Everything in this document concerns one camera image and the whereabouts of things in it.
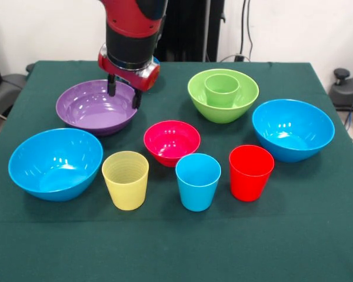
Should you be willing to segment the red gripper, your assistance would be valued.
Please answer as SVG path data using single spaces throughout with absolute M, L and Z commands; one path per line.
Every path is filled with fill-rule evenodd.
M 148 91 L 153 87 L 160 73 L 160 64 L 154 61 L 154 58 L 145 65 L 144 68 L 138 70 L 129 70 L 114 65 L 108 58 L 106 44 L 104 43 L 98 54 L 98 65 L 106 73 L 107 77 L 107 93 L 114 97 L 116 93 L 116 76 L 124 79 L 134 89 L 134 97 L 132 100 L 132 108 L 139 109 L 141 105 L 142 91 Z

